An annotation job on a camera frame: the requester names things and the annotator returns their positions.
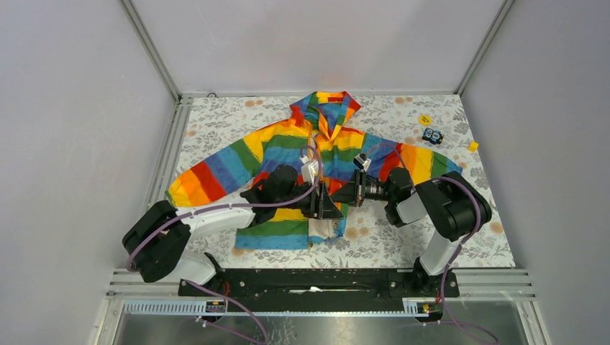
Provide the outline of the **rainbow striped hooded jacket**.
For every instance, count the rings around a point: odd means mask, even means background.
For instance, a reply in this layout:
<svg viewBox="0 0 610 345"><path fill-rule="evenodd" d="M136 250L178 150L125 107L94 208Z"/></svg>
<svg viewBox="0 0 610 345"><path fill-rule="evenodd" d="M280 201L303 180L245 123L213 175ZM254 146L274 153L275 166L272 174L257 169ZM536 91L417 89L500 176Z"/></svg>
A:
<svg viewBox="0 0 610 345"><path fill-rule="evenodd" d="M343 91L316 91L290 105L289 119L258 129L222 148L179 175L165 192L174 206L204 206L237 191L248 182L267 178L279 165L300 170L299 150L316 147L322 159L323 180L330 193L352 176L355 156L371 148L370 175L386 180L405 165L419 184L445 173L462 172L450 158L431 149L383 139L345 124L360 104Z"/></svg>

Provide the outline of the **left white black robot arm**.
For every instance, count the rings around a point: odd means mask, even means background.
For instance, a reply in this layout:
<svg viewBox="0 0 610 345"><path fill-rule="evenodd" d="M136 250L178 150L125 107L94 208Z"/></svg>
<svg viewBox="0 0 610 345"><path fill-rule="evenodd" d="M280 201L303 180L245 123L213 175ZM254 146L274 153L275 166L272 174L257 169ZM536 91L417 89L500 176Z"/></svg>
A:
<svg viewBox="0 0 610 345"><path fill-rule="evenodd" d="M342 218L319 178L302 183L297 180L295 168L280 165L242 192L236 203L182 209L167 200L154 203L122 239L128 253L126 268L139 273L146 283L186 278L195 281L205 295L217 294L224 278L211 268L204 269L211 262L187 257L184 251L191 238L259 226L270 222L281 209L297 210L306 219Z"/></svg>

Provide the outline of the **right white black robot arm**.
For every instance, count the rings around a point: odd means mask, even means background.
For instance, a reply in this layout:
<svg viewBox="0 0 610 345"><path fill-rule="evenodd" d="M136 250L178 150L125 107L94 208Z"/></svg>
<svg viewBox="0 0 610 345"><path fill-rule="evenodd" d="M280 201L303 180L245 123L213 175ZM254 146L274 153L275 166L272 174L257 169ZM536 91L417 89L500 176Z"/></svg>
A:
<svg viewBox="0 0 610 345"><path fill-rule="evenodd" d="M354 207L365 200L384 201L387 221L397 228L429 218L435 233L407 278L423 296L440 288L463 240L491 220L486 199L455 171L416 184L403 167L392 169L385 180L356 170L331 199Z"/></svg>

